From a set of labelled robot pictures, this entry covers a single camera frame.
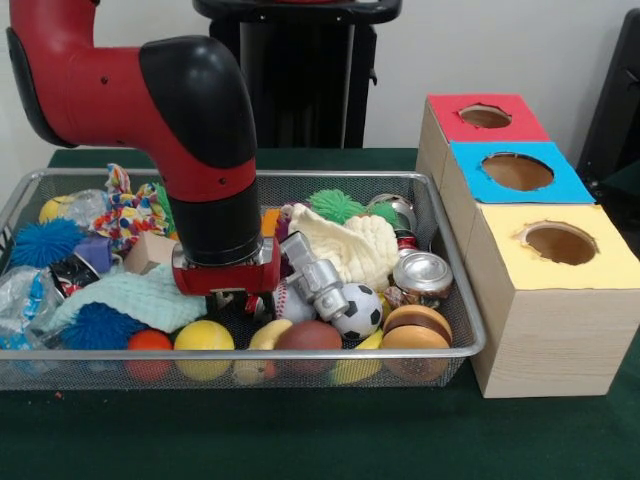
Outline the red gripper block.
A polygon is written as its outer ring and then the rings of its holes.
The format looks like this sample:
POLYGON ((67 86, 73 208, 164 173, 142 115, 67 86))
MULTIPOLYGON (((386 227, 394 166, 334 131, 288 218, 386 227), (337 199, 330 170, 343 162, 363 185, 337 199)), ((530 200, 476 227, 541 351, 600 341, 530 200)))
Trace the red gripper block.
POLYGON ((228 304, 223 292, 248 293, 246 314, 261 312, 258 294, 274 291, 280 281, 281 254, 275 237, 267 237, 259 252, 247 261, 234 265, 200 266, 190 262, 182 245, 172 251, 172 271, 177 288, 185 295, 207 296, 207 312, 219 313, 228 304))

